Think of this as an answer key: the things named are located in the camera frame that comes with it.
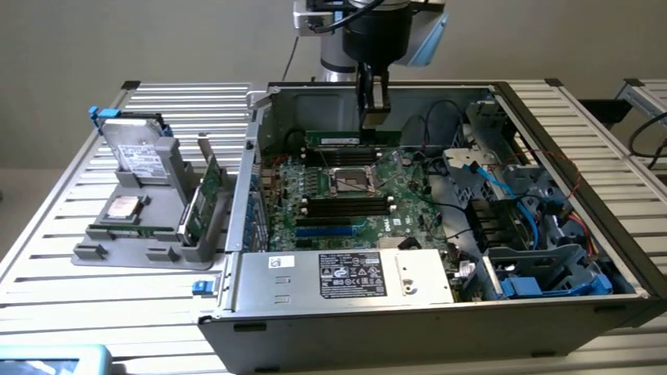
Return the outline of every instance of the blue latch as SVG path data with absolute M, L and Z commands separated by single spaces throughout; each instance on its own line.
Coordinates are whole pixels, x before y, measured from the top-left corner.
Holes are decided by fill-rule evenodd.
M 595 275 L 590 282 L 555 291 L 543 291 L 535 277 L 508 277 L 500 282 L 500 286 L 505 298 L 509 299 L 610 295 L 612 293 L 612 283 L 603 274 Z
M 91 108 L 88 108 L 88 117 L 91 118 L 91 121 L 93 122 L 95 129 L 97 129 L 97 134 L 103 135 L 103 129 L 100 127 L 100 123 L 97 121 L 97 106 L 93 105 Z
M 93 122 L 95 129 L 97 129 L 97 134 L 103 135 L 103 127 L 100 126 L 100 119 L 113 119 L 121 115 L 121 111 L 113 108 L 105 108 L 101 111 L 99 107 L 93 105 L 88 108 L 88 117 Z
M 211 280 L 199 280 L 192 284 L 192 295 L 212 295 L 213 282 Z

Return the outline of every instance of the aluminum grating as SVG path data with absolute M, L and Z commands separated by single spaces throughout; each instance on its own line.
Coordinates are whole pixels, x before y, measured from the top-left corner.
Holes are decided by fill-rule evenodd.
M 533 113 L 539 114 L 547 129 L 555 132 L 552 127 L 568 128 L 555 136 L 556 141 L 568 157 L 583 163 L 581 167 L 588 164 L 583 175 L 622 220 L 631 224 L 638 220 L 652 221 L 651 218 L 635 219 L 634 214 L 643 215 L 643 212 L 626 205 L 627 200 L 646 203 L 642 208 L 654 202 L 659 207 L 650 208 L 656 210 L 655 215 L 663 212 L 663 204 L 656 203 L 654 191 L 631 168 L 622 168 L 622 162 L 614 159 L 615 152 L 595 135 L 590 121 L 577 115 L 563 93 L 540 81 L 523 81 L 512 86 Z M 240 116 L 245 114 L 245 107 L 223 105 L 245 103 L 247 89 L 247 85 L 239 84 L 143 84 L 125 102 L 128 105 L 153 106 L 132 107 L 133 111 L 171 114 L 165 117 L 179 125 L 173 128 L 181 140 L 193 140 L 197 132 L 211 131 L 216 138 L 216 155 L 228 158 L 227 165 L 233 168 L 239 159 L 235 150 L 243 143 L 243 138 L 233 135 L 241 133 L 245 126 L 245 117 Z M 592 135 L 577 136 L 577 129 Z M 196 145 L 193 142 L 183 145 L 192 146 L 181 147 L 183 156 L 197 163 L 201 156 Z M 36 215 L 35 230 L 27 230 L 0 267 L 0 345 L 101 343 L 115 357 L 115 373 L 225 373 L 220 359 L 191 323 L 191 312 L 196 309 L 191 298 L 192 283 L 203 275 L 215 273 L 215 269 L 207 272 L 143 270 L 77 267 L 69 263 L 73 244 L 81 240 L 84 228 L 93 221 L 116 183 L 112 174 L 115 160 L 100 140 L 91 138 L 80 156 L 80 161 L 75 160 L 73 167 L 65 172 L 61 186 L 56 185 L 53 202 Z M 619 169 L 598 170 L 598 161 Z M 652 228 L 644 222 L 636 226 L 638 230 Z M 667 273 L 667 234 L 636 239 Z M 662 374 L 667 373 L 666 353 L 667 315 L 639 329 L 610 332 L 564 358 L 336 373 Z

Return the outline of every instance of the blue cable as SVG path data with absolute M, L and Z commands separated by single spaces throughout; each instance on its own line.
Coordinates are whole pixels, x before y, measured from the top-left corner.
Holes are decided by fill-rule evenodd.
M 507 185 L 503 182 L 500 182 L 499 180 L 496 180 L 493 178 L 493 176 L 491 176 L 491 174 L 488 174 L 488 172 L 485 170 L 483 170 L 481 168 L 477 168 L 475 170 L 475 172 L 479 173 L 481 175 L 481 177 L 485 178 L 488 180 L 488 182 L 491 182 L 491 184 L 493 184 L 499 188 L 504 189 L 507 194 L 509 195 L 509 198 L 512 198 L 512 199 L 517 198 L 516 195 L 513 194 L 513 191 L 512 191 L 512 188 L 509 187 L 509 185 Z M 528 223 L 531 224 L 532 250 L 536 250 L 537 244 L 539 244 L 537 240 L 540 239 L 540 231 L 537 230 L 537 226 L 535 225 L 535 220 L 532 219 L 531 212 L 528 211 L 528 208 L 524 206 L 521 201 L 516 202 L 516 207 L 519 207 L 519 211 L 521 211 L 523 215 L 525 215 L 525 218 L 528 219 Z

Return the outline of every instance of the blue pcie slot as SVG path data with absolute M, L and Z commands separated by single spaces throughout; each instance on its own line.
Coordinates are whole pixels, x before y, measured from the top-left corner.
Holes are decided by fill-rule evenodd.
M 297 228 L 296 237 L 352 237 L 355 228 L 352 227 L 327 227 L 327 228 Z

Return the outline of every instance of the motherboard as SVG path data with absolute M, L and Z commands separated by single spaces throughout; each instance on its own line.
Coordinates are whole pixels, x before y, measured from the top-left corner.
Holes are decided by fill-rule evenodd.
M 439 210 L 411 189 L 421 178 L 413 158 L 376 148 L 269 160 L 269 251 L 445 248 Z

